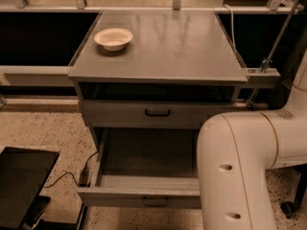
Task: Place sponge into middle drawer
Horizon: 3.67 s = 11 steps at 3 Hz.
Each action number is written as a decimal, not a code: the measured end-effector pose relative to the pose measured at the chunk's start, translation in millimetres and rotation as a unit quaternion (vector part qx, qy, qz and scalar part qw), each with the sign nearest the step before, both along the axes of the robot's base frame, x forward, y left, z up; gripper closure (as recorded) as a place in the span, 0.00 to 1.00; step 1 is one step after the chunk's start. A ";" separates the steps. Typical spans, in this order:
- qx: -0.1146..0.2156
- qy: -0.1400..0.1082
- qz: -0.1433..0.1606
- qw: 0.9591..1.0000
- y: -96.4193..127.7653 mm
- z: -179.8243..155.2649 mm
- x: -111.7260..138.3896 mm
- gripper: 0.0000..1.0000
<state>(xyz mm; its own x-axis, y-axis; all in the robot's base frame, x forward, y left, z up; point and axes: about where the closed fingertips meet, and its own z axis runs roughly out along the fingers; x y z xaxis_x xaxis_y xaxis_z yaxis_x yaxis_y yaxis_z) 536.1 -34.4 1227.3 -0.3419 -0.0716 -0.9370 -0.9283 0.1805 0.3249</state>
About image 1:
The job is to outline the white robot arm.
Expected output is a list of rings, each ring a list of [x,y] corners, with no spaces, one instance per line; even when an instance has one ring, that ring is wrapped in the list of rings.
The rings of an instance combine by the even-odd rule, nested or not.
[[[307,53],[287,103],[207,120],[197,142],[204,230],[276,230],[265,172],[307,162]]]

